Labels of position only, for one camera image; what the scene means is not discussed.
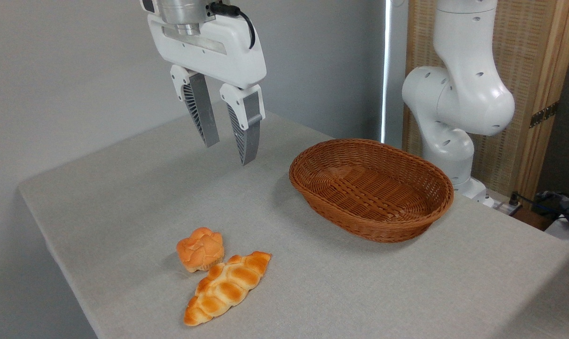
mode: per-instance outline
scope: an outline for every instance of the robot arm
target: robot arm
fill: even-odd
[[[433,45],[446,68],[419,67],[402,95],[423,139],[423,157],[440,167],[455,190],[483,201],[471,178],[474,146],[466,132],[495,135],[512,120],[515,101],[492,53],[497,0],[438,0]]]
[[[260,121],[265,119],[258,83],[266,64],[257,33],[235,6],[211,0],[140,0],[157,51],[173,64],[178,99],[207,147],[219,141],[205,75],[224,82],[220,97],[228,112],[241,163],[255,159]]]
[[[448,84],[441,92],[438,117],[468,133],[495,135],[515,110],[492,54],[496,0],[440,0],[433,46],[446,64]]]

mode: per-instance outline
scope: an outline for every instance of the bread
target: bread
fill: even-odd
[[[255,251],[248,256],[235,255],[226,263],[213,266],[188,302],[184,324],[206,323],[237,306],[257,286],[271,257],[269,253]]]
[[[207,271],[224,259],[222,234],[206,227],[194,230],[189,238],[180,240],[175,249],[188,272]]]

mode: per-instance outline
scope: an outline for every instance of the braided bread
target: braided bread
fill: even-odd
[[[226,263],[213,266],[188,302],[184,324],[206,323],[237,306],[257,286],[271,257],[269,253],[255,251],[248,256],[235,255]]]

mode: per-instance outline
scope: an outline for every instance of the oval basket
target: oval basket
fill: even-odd
[[[452,182],[435,165],[366,139],[311,146],[293,160],[289,179],[319,215],[377,242],[419,236],[454,199]]]

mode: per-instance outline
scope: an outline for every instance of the cable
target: cable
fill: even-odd
[[[252,49],[255,46],[255,28],[253,28],[253,23],[245,13],[240,12],[239,14],[247,21],[247,25],[249,26],[249,34],[251,35],[251,45],[249,49]]]
[[[549,212],[553,212],[553,213],[556,213],[556,214],[562,214],[562,215],[564,215],[564,216],[566,216],[566,217],[569,217],[569,213],[567,213],[567,212],[565,212],[565,211],[556,210],[556,209],[554,209],[554,208],[550,208],[550,207],[547,207],[547,206],[538,204],[538,203],[535,202],[534,200],[528,199],[528,198],[524,197],[523,195],[521,195],[521,194],[519,194],[519,193],[517,193],[517,192],[513,192],[512,194],[513,194],[513,195],[516,195],[517,197],[521,198],[522,200],[525,200],[526,202],[529,202],[530,204],[536,206],[537,208],[541,208],[541,209],[547,210],[547,211],[549,211]]]
[[[249,49],[252,49],[255,46],[255,28],[253,28],[253,23],[249,17],[245,13],[241,12],[240,8],[237,6],[222,4],[220,2],[212,2],[205,8],[210,9],[214,14],[243,17],[249,26],[249,36],[251,37]]]

